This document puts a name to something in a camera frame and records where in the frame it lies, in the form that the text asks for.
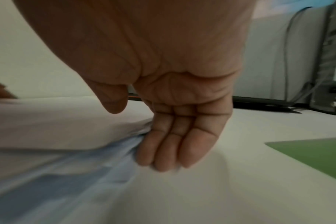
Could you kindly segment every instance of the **white wall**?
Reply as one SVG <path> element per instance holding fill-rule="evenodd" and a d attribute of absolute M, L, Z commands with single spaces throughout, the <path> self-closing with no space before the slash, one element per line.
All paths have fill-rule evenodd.
<path fill-rule="evenodd" d="M 36 36 L 11 0 L 0 0 L 0 82 L 22 98 L 93 95 Z"/>

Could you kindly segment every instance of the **green paper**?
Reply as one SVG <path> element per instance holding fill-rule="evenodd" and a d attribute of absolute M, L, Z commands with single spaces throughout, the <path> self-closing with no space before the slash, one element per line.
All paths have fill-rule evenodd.
<path fill-rule="evenodd" d="M 336 138 L 268 142 L 266 145 L 336 178 Z"/>

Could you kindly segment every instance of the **white table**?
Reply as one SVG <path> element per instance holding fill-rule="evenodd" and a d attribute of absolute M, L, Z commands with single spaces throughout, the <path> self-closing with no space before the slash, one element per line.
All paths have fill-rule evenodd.
<path fill-rule="evenodd" d="M 41 118 L 43 113 L 47 114 L 46 122 Z M 84 142 L 86 147 L 96 147 L 110 131 L 105 128 L 106 121 L 134 122 L 151 116 L 143 103 L 135 101 L 130 101 L 122 114 L 109 115 L 95 97 L 2 102 L 0 146 L 11 139 L 15 145 L 29 147 L 28 141 L 17 141 L 7 130 L 36 121 L 37 128 L 45 130 L 46 123 L 56 121 L 68 124 L 62 127 L 72 132 L 72 138 L 54 141 L 62 133 L 34 147 L 42 144 L 48 148 L 71 148 Z M 330 137 L 336 137 L 336 116 L 314 111 L 285 114 L 234 110 L 212 153 L 197 166 L 169 174 L 142 169 L 113 213 L 98 217 L 95 214 L 105 209 L 103 206 L 83 208 L 64 223 L 73 220 L 91 223 L 96 218 L 97 223 L 110 219 L 113 220 L 110 223 L 136 220 L 139 224 L 206 223 L 207 220 L 233 224 L 336 224 L 336 179 L 265 145 L 273 141 Z"/>

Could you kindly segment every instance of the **palm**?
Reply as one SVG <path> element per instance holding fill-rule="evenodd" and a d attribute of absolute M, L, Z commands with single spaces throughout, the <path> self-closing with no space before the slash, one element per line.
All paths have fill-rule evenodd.
<path fill-rule="evenodd" d="M 140 164 L 188 167 L 217 141 L 232 112 L 255 1 L 15 2 L 109 112 L 125 108 L 134 85 L 155 114 Z"/>

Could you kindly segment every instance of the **folded cloth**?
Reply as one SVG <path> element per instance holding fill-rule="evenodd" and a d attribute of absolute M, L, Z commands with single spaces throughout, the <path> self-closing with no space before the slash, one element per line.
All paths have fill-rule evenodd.
<path fill-rule="evenodd" d="M 137 173 L 133 155 L 148 130 L 146 125 L 100 149 L 54 152 L 50 162 L 3 176 L 0 224 L 59 223 L 82 204 L 113 203 Z"/>

